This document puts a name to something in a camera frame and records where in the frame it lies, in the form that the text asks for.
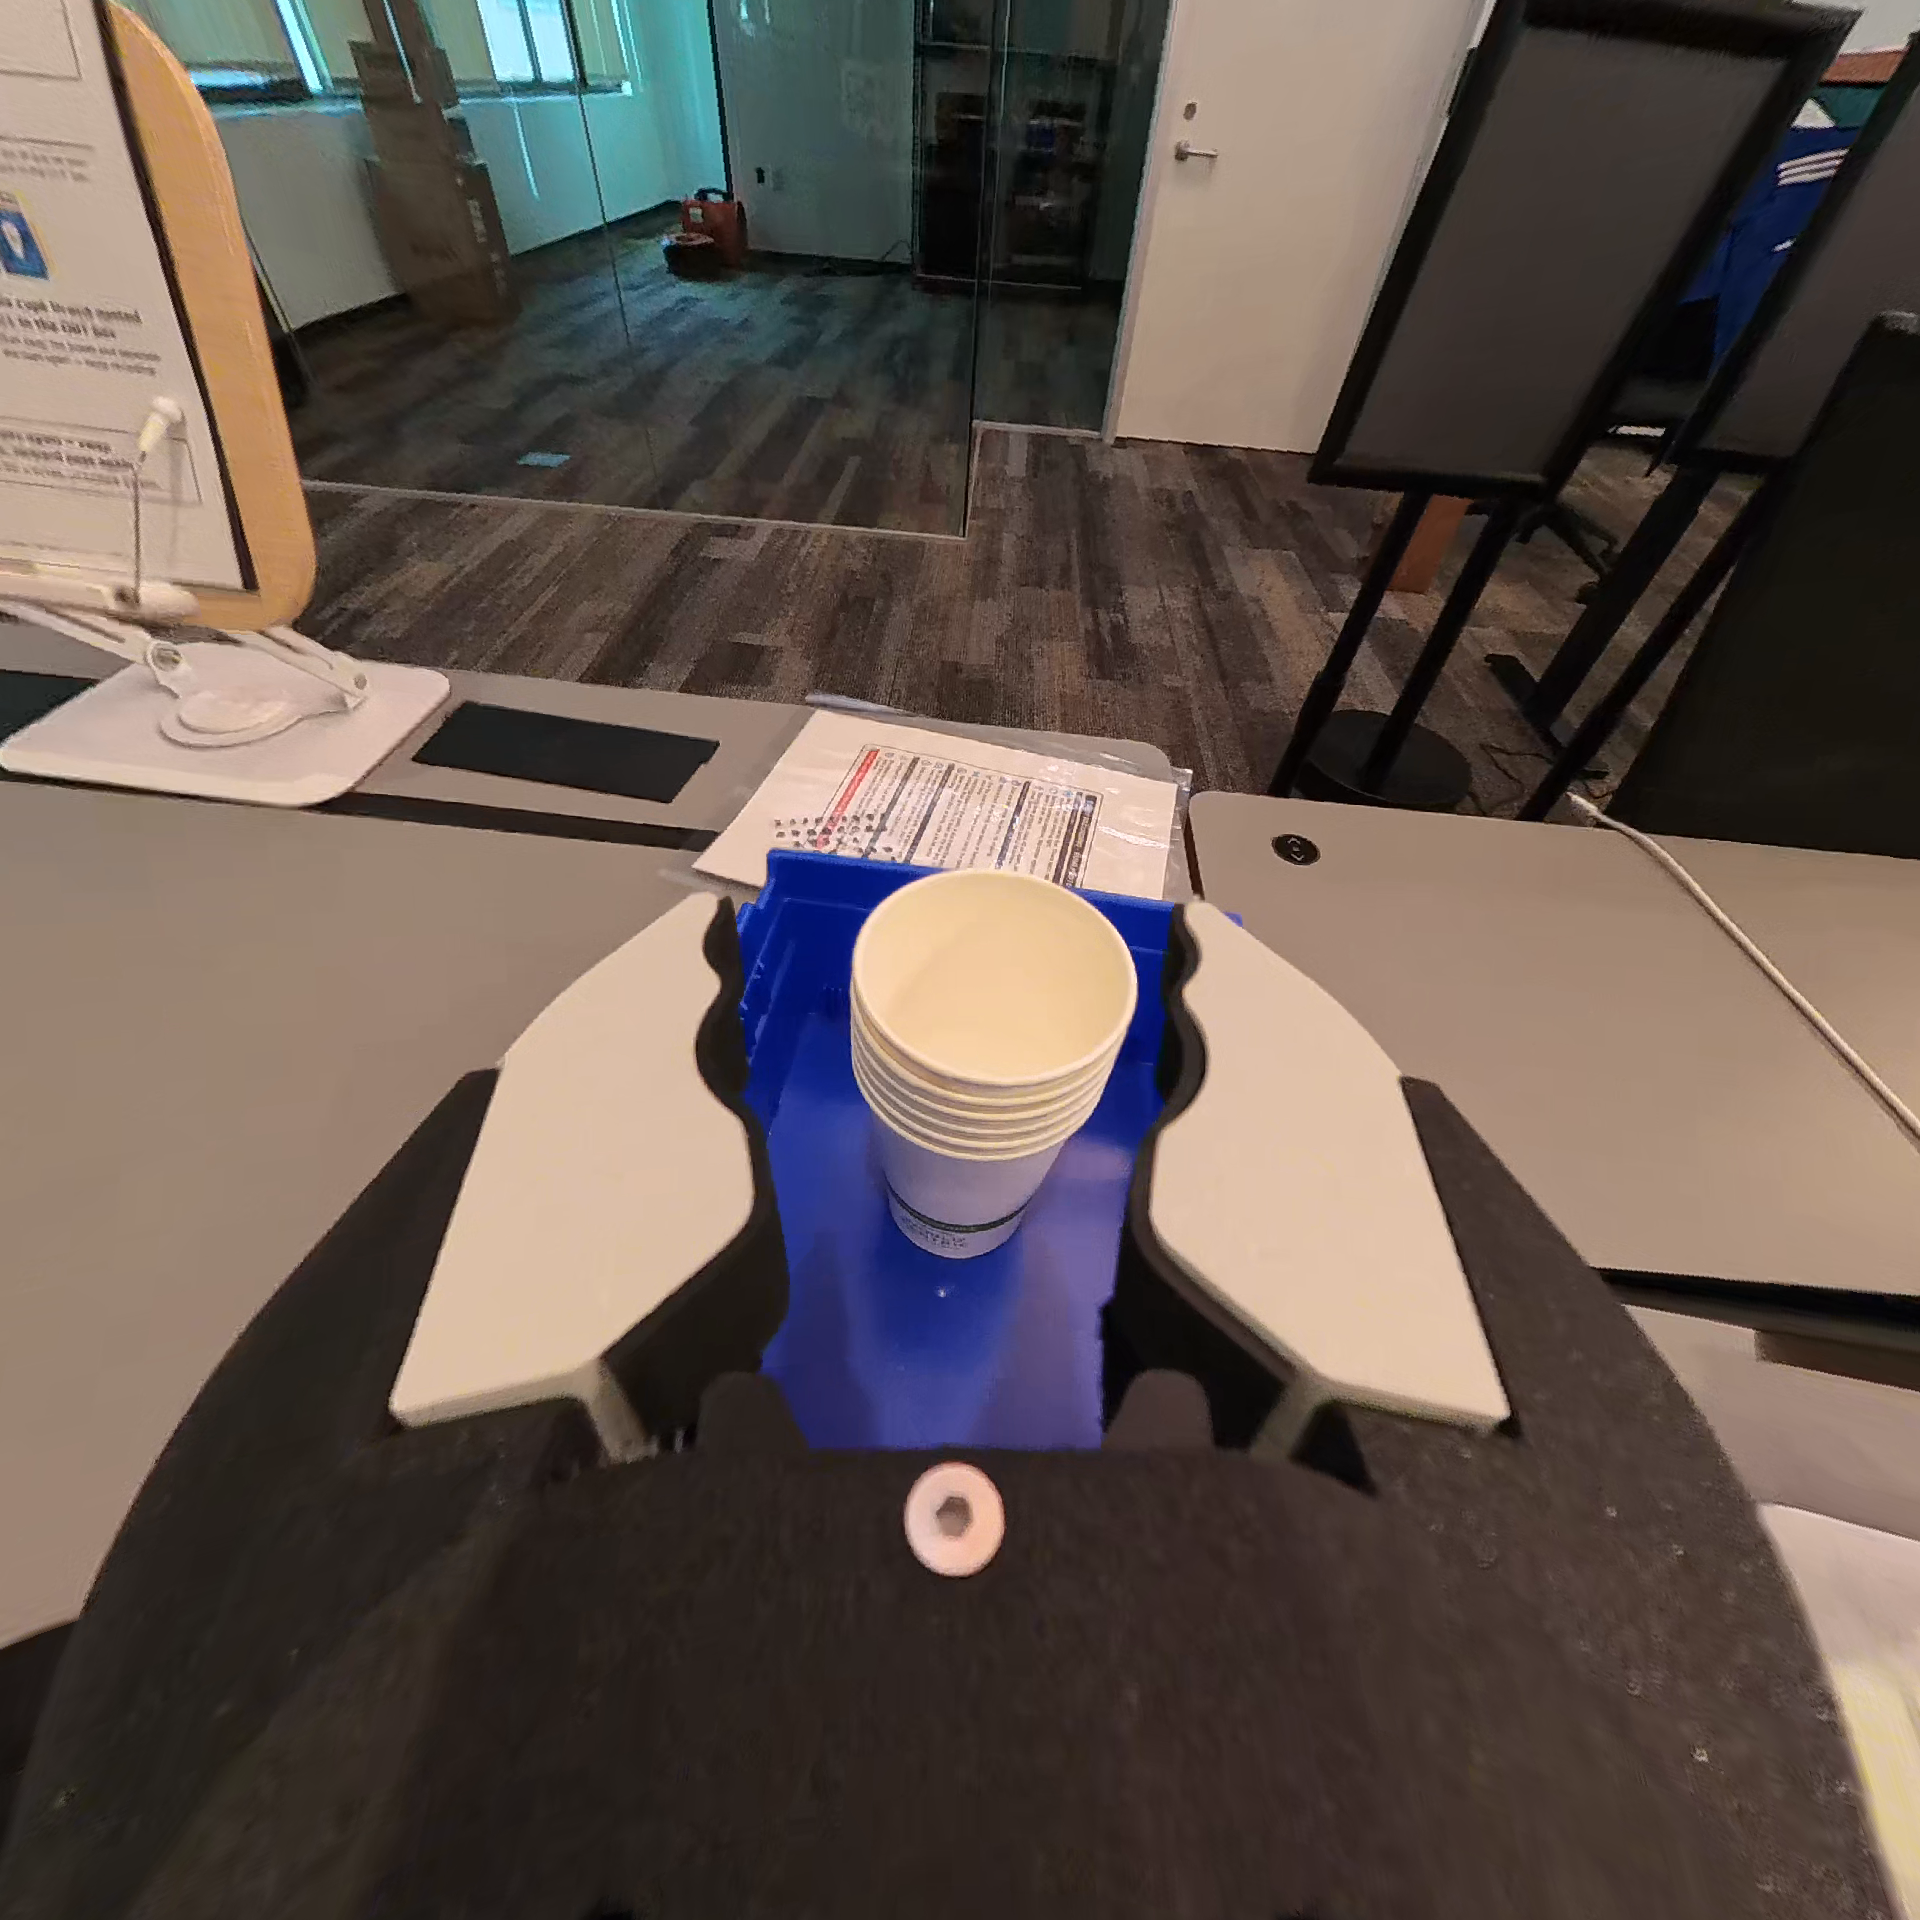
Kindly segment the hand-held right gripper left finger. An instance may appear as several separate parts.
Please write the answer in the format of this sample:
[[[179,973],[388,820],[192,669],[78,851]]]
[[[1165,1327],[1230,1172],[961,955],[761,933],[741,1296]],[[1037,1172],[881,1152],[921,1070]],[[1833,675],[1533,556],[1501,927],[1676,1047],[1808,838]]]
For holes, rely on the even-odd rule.
[[[420,1430],[569,1401],[635,1461],[755,1374],[788,1307],[749,1109],[732,901],[692,893],[590,967],[496,1067],[391,1388]]]

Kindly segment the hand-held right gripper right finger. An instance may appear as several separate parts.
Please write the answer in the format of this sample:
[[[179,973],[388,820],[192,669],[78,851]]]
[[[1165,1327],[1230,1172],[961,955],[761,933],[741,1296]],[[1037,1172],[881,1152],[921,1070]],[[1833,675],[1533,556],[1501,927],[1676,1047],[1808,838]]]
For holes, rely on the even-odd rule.
[[[1299,1456],[1333,1407],[1495,1432],[1489,1336],[1400,1070],[1327,990],[1212,903],[1174,909],[1161,1111],[1109,1297],[1109,1417],[1196,1384],[1212,1443]]]

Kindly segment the stack of white paper cups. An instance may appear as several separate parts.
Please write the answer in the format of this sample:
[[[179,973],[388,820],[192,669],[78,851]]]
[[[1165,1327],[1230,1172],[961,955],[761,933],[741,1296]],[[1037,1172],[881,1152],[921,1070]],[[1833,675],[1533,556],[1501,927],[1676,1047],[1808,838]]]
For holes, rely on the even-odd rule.
[[[945,870],[854,937],[847,1040],[886,1206],[923,1253],[996,1253],[1092,1117],[1139,1008],[1116,924],[1064,886]]]

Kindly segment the blue plastic bin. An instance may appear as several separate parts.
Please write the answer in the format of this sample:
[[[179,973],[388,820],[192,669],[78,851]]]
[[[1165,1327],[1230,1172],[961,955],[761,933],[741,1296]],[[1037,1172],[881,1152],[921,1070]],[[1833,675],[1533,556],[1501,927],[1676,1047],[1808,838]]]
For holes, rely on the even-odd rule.
[[[923,876],[772,852],[736,913],[748,1100],[765,1136],[788,1265],[761,1372],[820,1449],[1091,1449],[1101,1435],[1101,1313],[1139,1147],[1161,1116],[1161,973],[1172,903],[1091,893],[1126,941],[1139,1008],[1110,1080],[996,1249],[944,1259],[888,1214],[872,1116],[849,1060],[853,949]]]

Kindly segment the black monitor floor stand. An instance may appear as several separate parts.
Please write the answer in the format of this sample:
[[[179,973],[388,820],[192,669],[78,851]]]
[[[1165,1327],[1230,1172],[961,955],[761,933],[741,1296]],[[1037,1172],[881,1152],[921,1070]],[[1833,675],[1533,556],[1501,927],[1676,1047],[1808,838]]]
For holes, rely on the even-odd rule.
[[[1552,799],[1587,767],[1587,758],[1615,728],[1639,688],[1679,643],[1737,563],[1748,512],[1757,504],[1755,497],[1744,501],[1740,513],[1726,524],[1708,557],[1652,623],[1632,663],[1587,710],[1580,727],[1566,736],[1552,734],[1552,724],[1564,718],[1574,691],[1597,668],[1635,606],[1691,528],[1710,491],[1735,473],[1767,476],[1768,467],[1737,462],[1728,454],[1695,454],[1671,467],[1671,479],[1647,504],[1619,559],[1591,590],[1583,612],[1543,675],[1532,677],[1512,656],[1487,659],[1499,685],[1516,696],[1528,731],[1557,749],[1550,775],[1539,781],[1521,806],[1526,819],[1545,815]],[[1512,495],[1492,503],[1391,705],[1388,710],[1348,710],[1339,704],[1385,596],[1395,590],[1395,580],[1409,549],[1420,541],[1429,513],[1443,504],[1445,497],[1431,491],[1414,488],[1398,495],[1364,565],[1360,587],[1337,629],[1327,659],[1311,677],[1299,719],[1267,784],[1269,795],[1421,811],[1454,811],[1467,798],[1472,772],[1464,753],[1440,734],[1421,727],[1421,716],[1485,585],[1495,579],[1499,559],[1516,541],[1525,516],[1528,516],[1528,503]]]

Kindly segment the laminated printed paper sheet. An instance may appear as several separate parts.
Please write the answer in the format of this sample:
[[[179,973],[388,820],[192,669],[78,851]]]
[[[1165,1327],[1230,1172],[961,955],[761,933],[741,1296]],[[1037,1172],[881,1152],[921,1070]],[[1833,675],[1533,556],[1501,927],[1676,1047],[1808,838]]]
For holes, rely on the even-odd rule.
[[[1177,897],[1191,780],[1139,743],[817,705],[692,869],[757,892],[772,852]]]

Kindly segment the black office chair base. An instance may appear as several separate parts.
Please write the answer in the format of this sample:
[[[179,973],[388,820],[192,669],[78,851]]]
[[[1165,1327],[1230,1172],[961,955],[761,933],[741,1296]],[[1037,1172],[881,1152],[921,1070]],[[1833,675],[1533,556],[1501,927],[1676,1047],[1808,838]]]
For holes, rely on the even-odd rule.
[[[1596,516],[1580,510],[1566,493],[1536,503],[1526,512],[1517,529],[1517,541],[1528,544],[1533,536],[1550,536],[1558,541],[1571,557],[1587,568],[1587,582],[1574,587],[1574,601],[1581,607],[1592,601],[1600,585],[1613,572],[1620,552],[1620,536]]]

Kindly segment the black divider panel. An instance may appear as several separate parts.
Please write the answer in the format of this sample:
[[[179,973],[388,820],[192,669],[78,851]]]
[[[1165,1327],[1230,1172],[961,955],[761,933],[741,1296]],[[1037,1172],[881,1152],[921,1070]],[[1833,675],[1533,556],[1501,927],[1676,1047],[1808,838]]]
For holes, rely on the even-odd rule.
[[[1863,334],[1608,801],[1649,835],[1918,856],[1918,324]]]

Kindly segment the white door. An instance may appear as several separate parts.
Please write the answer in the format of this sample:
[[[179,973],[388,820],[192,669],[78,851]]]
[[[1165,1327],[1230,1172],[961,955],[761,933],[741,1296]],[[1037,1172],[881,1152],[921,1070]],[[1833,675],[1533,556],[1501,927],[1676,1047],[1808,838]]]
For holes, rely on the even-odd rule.
[[[1177,3],[1103,432],[1309,452],[1489,13]],[[1217,161],[1172,158],[1183,100]]]

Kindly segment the white printed instruction sheet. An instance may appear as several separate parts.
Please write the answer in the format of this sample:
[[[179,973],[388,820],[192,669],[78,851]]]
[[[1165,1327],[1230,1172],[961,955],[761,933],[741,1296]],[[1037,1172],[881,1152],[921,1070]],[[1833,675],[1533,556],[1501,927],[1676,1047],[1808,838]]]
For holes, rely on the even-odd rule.
[[[143,580],[248,587],[100,5],[5,3],[5,572],[128,580],[128,460],[158,395],[183,422],[145,469]]]

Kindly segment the stacked cardboard boxes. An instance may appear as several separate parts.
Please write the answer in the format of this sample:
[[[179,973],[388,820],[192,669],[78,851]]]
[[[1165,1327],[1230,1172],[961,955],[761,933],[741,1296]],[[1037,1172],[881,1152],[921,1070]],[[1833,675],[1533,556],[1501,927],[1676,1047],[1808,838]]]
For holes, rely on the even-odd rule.
[[[352,43],[374,235],[419,316],[503,327],[521,311],[486,164],[447,56],[416,3],[365,3]]]

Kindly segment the red equipment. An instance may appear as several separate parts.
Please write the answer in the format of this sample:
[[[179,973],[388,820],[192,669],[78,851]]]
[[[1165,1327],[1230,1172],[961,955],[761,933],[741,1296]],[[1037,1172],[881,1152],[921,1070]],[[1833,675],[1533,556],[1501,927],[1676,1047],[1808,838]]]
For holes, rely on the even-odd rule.
[[[680,201],[678,222],[662,233],[668,271],[686,280],[715,280],[743,271],[749,259],[743,201],[719,185],[702,185]]]

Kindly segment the black easel signboard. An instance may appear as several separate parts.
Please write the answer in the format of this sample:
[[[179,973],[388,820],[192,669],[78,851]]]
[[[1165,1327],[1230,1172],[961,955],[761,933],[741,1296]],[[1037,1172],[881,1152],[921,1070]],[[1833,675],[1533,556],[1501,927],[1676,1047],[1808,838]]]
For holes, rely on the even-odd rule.
[[[1856,15],[1497,5],[1309,479],[1552,497]]]

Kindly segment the blue jacket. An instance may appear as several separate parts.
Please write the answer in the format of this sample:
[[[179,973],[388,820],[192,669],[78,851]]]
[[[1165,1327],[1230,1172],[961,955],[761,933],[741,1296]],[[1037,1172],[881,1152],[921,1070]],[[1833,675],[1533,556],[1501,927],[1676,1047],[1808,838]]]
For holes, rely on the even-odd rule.
[[[1755,317],[1854,141],[1849,128],[1790,128],[1783,135],[1676,309],[1686,348],[1684,377],[1711,373]]]

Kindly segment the dark shelving unit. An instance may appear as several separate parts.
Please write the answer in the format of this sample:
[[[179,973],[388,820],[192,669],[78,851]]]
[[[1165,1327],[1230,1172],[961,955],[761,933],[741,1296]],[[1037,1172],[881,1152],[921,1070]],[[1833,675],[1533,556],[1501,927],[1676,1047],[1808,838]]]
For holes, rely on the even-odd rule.
[[[1036,297],[1092,285],[1125,5],[918,3],[918,285]]]

